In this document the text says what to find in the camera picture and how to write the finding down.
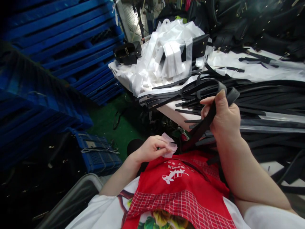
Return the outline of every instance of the right hand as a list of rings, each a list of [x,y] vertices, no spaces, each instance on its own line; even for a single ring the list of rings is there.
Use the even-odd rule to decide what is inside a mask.
[[[205,104],[201,110],[201,118],[204,119],[215,99],[216,115],[210,125],[210,130],[219,139],[229,136],[240,136],[241,115],[238,106],[233,103],[230,107],[224,89],[222,89],[216,96],[208,97],[200,101]]]

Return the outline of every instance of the left hand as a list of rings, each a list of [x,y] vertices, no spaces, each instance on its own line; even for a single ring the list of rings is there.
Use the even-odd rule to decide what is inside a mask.
[[[142,162],[150,162],[166,153],[170,153],[171,149],[167,148],[168,145],[169,142],[163,137],[159,135],[150,136],[143,145],[130,156],[139,164]]]

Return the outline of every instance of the white shirt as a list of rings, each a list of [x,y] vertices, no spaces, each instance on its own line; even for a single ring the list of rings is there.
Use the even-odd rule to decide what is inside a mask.
[[[124,190],[135,193],[139,185],[139,177],[130,182]],[[238,208],[227,198],[224,203],[235,223],[237,229],[300,229],[305,228],[305,219],[291,212],[257,205],[250,207],[242,218]],[[120,229],[124,216],[123,207],[128,211],[131,200],[123,198],[123,206],[118,197],[96,195],[66,229]],[[152,217],[150,212],[141,215],[140,222]]]

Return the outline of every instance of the red checkered pattern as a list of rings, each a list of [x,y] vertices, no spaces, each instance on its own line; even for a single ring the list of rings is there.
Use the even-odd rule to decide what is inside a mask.
[[[191,160],[183,159],[183,161],[189,162],[191,164],[195,163],[200,168],[202,168],[202,171],[205,174],[210,175],[210,176],[214,177],[216,180],[220,181],[219,173],[218,173],[218,168],[216,168],[215,166],[209,166],[209,165],[207,165],[206,162],[199,161],[199,160],[194,160],[194,159],[191,159]]]
[[[228,220],[202,207],[188,190],[159,195],[136,191],[127,218],[156,209],[163,209],[172,215],[181,216],[190,221],[195,228],[236,228],[233,220]]]

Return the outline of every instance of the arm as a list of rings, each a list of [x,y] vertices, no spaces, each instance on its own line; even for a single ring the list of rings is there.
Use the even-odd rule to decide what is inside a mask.
[[[143,145],[127,157],[122,166],[111,176],[99,195],[117,196],[128,185],[140,169],[142,162],[150,162],[171,150],[161,136],[150,136]]]
[[[216,139],[226,181],[241,214],[257,204],[293,212],[285,194],[259,165],[241,137],[239,108],[236,104],[228,107],[224,91],[201,101],[201,104],[206,104],[201,116],[207,115],[214,99],[217,113],[210,129]]]

